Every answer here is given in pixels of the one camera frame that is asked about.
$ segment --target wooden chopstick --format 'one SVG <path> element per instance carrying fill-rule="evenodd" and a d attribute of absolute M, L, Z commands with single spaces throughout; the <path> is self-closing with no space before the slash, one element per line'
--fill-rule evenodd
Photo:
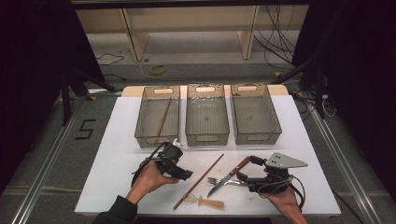
<path fill-rule="evenodd" d="M 157 140 L 155 143 L 158 143 L 158 138 L 160 138 L 161 131 L 163 130 L 163 124 L 165 123 L 166 115 L 168 114 L 169 106 L 171 105 L 172 98 L 169 98 L 168 106 L 166 107 L 165 113 L 163 114 L 163 119 L 161 120 L 160 129 L 157 132 Z"/>
<path fill-rule="evenodd" d="M 185 193 L 183 195 L 183 197 L 181 197 L 180 201 L 177 202 L 177 204 L 174 207 L 174 210 L 176 210 L 178 208 L 178 206 L 184 201 L 184 199 L 192 192 L 193 189 L 195 189 L 195 187 L 199 184 L 199 182 L 201 182 L 202 179 L 204 179 L 204 177 L 207 175 L 207 173 L 209 173 L 209 171 L 216 165 L 216 163 L 218 163 L 218 161 L 224 156 L 224 153 L 221 154 L 221 156 L 215 161 L 215 163 L 212 164 L 212 166 L 209 167 L 209 169 L 201 176 L 201 178 L 199 178 L 199 180 L 189 189 L 189 191 L 187 191 L 187 193 Z"/>

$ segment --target translucent storage bin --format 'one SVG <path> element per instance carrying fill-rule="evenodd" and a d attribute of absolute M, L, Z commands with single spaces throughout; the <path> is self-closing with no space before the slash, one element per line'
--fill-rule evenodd
<path fill-rule="evenodd" d="M 282 133 L 264 83 L 231 86 L 233 129 L 237 145 L 273 145 Z"/>
<path fill-rule="evenodd" d="M 229 135 L 223 85 L 189 85 L 186 115 L 188 145 L 225 146 Z"/>
<path fill-rule="evenodd" d="M 134 137 L 140 147 L 156 147 L 178 138 L 180 87 L 143 90 Z"/>

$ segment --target black sleeve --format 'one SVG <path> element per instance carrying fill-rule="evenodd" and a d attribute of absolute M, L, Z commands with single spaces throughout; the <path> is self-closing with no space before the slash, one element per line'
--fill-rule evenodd
<path fill-rule="evenodd" d="M 92 224 L 126 224 L 136 217 L 136 213 L 137 205 L 119 195 L 110 210 L 100 213 Z"/>

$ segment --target white tabletop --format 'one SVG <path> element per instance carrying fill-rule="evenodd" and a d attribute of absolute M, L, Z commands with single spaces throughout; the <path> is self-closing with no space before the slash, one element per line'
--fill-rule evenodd
<path fill-rule="evenodd" d="M 272 217 L 279 216 L 277 210 L 268 200 L 248 188 L 224 186 L 216 191 L 210 199 L 223 201 L 224 210 L 182 203 L 177 210 L 173 207 L 180 198 L 195 184 L 206 170 L 224 153 L 222 159 L 192 192 L 195 196 L 205 196 L 213 186 L 206 182 L 208 176 L 226 176 L 246 156 L 268 159 L 274 152 L 279 152 L 308 163 L 307 167 L 290 168 L 289 173 L 298 177 L 304 184 L 306 201 L 303 213 L 306 216 L 338 216 L 340 209 L 332 195 L 329 184 L 318 163 L 295 103 L 290 96 L 272 96 L 282 134 L 273 146 L 237 146 L 233 139 L 233 119 L 230 99 L 226 98 L 230 122 L 230 136 L 225 147 L 188 147 L 180 158 L 178 166 L 193 171 L 191 178 L 180 180 L 175 185 L 166 185 L 151 192 L 138 205 L 139 216 L 153 217 Z M 80 195 L 76 213 L 96 215 L 107 211 L 115 202 L 117 195 L 125 196 L 129 191 L 131 180 L 139 163 L 145 159 L 153 148 L 140 148 L 134 138 L 134 130 L 140 107 L 140 97 L 120 97 L 107 124 L 106 132 L 98 153 Z M 187 145 L 185 130 L 186 99 L 180 104 L 180 142 Z M 241 172 L 249 177 L 265 177 L 263 167 L 248 163 Z M 293 180 L 293 185 L 302 191 L 300 184 Z"/>

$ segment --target tripod leg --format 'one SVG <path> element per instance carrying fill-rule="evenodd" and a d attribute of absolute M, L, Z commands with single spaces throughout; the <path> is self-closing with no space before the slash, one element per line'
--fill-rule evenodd
<path fill-rule="evenodd" d="M 62 125 L 64 126 L 66 122 L 70 119 L 70 116 L 72 114 L 72 109 L 70 106 L 69 89 L 67 88 L 66 73 L 63 73 L 61 75 L 61 85 L 62 85 L 62 104 L 64 105 L 64 123 Z"/>
<path fill-rule="evenodd" d="M 108 91 L 122 91 L 122 89 L 116 89 L 115 87 L 108 85 L 104 81 L 99 80 L 99 79 L 97 79 L 95 77 L 92 77 L 89 74 L 87 74 L 87 73 L 85 73 L 85 72 L 83 72 L 83 71 L 81 71 L 81 70 L 79 70 L 77 68 L 71 68 L 70 70 L 71 70 L 72 73 L 78 75 L 79 77 L 85 78 L 85 79 L 93 82 L 94 84 L 105 88 Z"/>

